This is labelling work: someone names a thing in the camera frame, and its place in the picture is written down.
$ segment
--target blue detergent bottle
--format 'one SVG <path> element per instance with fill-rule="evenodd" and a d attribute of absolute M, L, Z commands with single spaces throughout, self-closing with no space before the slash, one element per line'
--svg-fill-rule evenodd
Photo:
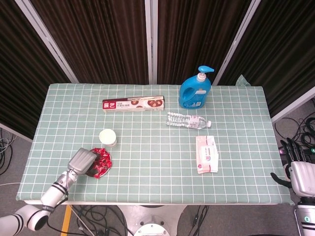
<path fill-rule="evenodd" d="M 214 72 L 214 69 L 202 65 L 198 68 L 200 73 L 186 79 L 179 89 L 179 105 L 186 109 L 201 108 L 211 88 L 211 82 L 206 77 L 207 72 Z"/>

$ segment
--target floor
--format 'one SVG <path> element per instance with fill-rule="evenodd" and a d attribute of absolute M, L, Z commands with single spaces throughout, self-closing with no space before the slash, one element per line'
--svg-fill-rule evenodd
<path fill-rule="evenodd" d="M 288 115 L 288 117 L 298 120 L 299 118 L 306 117 L 314 110 L 313 103 L 309 101 L 299 109 L 295 110 L 292 114 Z M 277 129 L 283 136 L 293 137 L 297 126 L 295 123 L 292 123 L 291 120 L 282 119 L 277 122 Z M 276 134 L 276 138 L 280 145 L 280 137 L 278 134 Z M 7 172 L 0 177 L 0 184 L 19 183 L 31 148 L 31 143 L 18 137 L 12 144 L 12 147 L 12 162 Z M 18 187 L 18 184 L 0 186 L 0 216 L 13 214 L 16 210 L 25 206 L 24 202 L 15 200 Z M 296 202 L 298 198 L 292 194 L 292 200 Z M 197 209 L 198 206 L 188 206 L 183 211 L 178 224 L 178 236 L 188 236 Z M 105 209 L 102 206 L 97 206 L 94 210 L 103 213 L 105 212 Z M 59 206 L 49 218 L 49 223 L 60 230 L 63 225 L 64 213 L 65 206 Z M 123 234 L 123 227 L 113 212 L 107 210 L 106 219 L 108 221 L 108 226 L 115 227 L 121 234 Z M 74 214 L 71 215 L 68 231 L 81 233 L 78 230 Z M 209 212 L 200 229 L 201 236 L 249 236 L 256 234 L 284 236 L 298 235 L 293 216 L 293 206 L 287 204 L 270 206 L 210 206 Z M 59 236 L 60 233 L 45 225 L 44 228 L 38 232 L 31 232 L 28 229 L 24 229 L 19 235 Z"/>

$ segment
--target yellow floor tape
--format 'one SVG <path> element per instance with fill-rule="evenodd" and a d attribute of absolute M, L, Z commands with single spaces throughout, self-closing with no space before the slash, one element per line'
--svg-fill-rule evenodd
<path fill-rule="evenodd" d="M 69 229 L 70 217 L 71 217 L 71 207 L 67 205 L 65 208 L 65 213 L 64 213 L 64 218 L 63 218 L 62 231 L 64 232 L 67 232 Z"/>

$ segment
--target robotic arm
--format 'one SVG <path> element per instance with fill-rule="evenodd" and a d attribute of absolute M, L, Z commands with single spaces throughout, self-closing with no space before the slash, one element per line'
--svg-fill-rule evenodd
<path fill-rule="evenodd" d="M 26 205 L 17 210 L 13 215 L 0 218 L 1 235 L 17 235 L 23 227 L 30 230 L 40 230 L 48 221 L 48 217 L 54 212 L 60 199 L 68 195 L 68 190 L 76 182 L 77 176 L 85 174 L 96 159 L 97 155 L 84 148 L 80 148 L 68 163 L 68 170 L 63 172 L 47 192 L 41 197 L 43 206 L 41 210 Z"/>
<path fill-rule="evenodd" d="M 281 144 L 288 162 L 285 173 L 291 181 L 279 179 L 274 173 L 271 176 L 278 184 L 292 188 L 300 198 L 294 211 L 295 219 L 300 220 L 304 236 L 315 236 L 315 163 L 305 156 L 301 146 L 294 140 L 288 138 L 287 143 L 281 140 Z"/>

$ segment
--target table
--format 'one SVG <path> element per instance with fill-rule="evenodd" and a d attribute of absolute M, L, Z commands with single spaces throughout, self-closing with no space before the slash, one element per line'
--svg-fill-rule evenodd
<path fill-rule="evenodd" d="M 113 129 L 118 144 L 100 179 L 79 176 L 69 200 L 95 204 L 290 203 L 262 87 L 212 86 L 205 106 L 178 104 L 177 85 L 52 84 L 35 133 L 17 200 L 39 200 L 81 147 L 104 147 L 98 134 Z M 104 113 L 105 98 L 164 95 L 164 111 Z M 167 112 L 200 115 L 209 129 L 167 126 Z M 195 136 L 213 135 L 219 172 L 199 175 Z"/>

